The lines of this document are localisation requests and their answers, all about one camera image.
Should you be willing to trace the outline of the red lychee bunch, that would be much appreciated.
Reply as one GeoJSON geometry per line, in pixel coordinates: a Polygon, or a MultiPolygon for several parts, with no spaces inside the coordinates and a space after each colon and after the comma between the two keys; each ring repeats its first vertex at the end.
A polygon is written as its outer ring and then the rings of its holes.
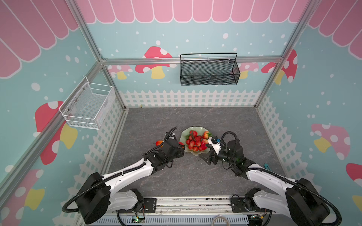
{"type": "Polygon", "coordinates": [[[186,144],[188,149],[194,153],[201,152],[199,151],[199,146],[201,144],[207,144],[207,139],[203,139],[203,133],[199,135],[195,130],[191,130],[189,135],[186,136],[186,144]]]}

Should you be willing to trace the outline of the fake mango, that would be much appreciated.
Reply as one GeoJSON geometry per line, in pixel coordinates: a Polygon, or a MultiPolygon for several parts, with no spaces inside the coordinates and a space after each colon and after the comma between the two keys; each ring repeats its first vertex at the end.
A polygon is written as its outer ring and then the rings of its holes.
{"type": "Polygon", "coordinates": [[[160,145],[162,145],[163,143],[164,143],[163,140],[158,140],[158,141],[156,142],[156,146],[160,146],[160,145]]]}

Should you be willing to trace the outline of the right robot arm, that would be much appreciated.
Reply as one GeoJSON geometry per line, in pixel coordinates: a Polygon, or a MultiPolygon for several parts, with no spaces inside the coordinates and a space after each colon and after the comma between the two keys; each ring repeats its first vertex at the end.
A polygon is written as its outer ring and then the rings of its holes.
{"type": "Polygon", "coordinates": [[[201,144],[210,149],[209,153],[200,154],[208,165],[219,161],[228,163],[236,177],[243,177],[272,190],[270,194],[259,188],[251,189],[247,198],[257,209],[268,209],[290,217],[298,226],[326,226],[325,220],[333,212],[335,220],[331,226],[339,226],[342,216],[339,210],[325,197],[321,196],[313,184],[305,179],[298,180],[281,176],[267,170],[254,161],[245,157],[240,140],[234,132],[227,131],[222,138],[205,134],[201,144]],[[234,139],[225,143],[226,135],[234,139]]]}

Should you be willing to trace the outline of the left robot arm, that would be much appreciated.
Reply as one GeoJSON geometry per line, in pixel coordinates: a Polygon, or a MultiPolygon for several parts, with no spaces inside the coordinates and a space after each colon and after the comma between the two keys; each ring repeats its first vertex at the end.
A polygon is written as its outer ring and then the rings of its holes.
{"type": "Polygon", "coordinates": [[[142,155],[136,163],[104,175],[91,174],[78,193],[63,206],[64,213],[78,212],[84,223],[89,225],[102,218],[109,211],[127,210],[138,213],[144,206],[144,197],[137,189],[118,192],[142,178],[164,168],[172,168],[174,159],[181,158],[185,146],[177,140],[170,129],[159,145],[142,155]]]}

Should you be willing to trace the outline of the fake strawberry with leaves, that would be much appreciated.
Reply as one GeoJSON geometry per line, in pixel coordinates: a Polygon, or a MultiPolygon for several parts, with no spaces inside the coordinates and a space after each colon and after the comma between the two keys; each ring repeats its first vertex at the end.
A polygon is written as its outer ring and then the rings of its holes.
{"type": "Polygon", "coordinates": [[[210,137],[212,137],[212,133],[209,131],[205,131],[202,137],[203,139],[209,139],[210,137]]]}

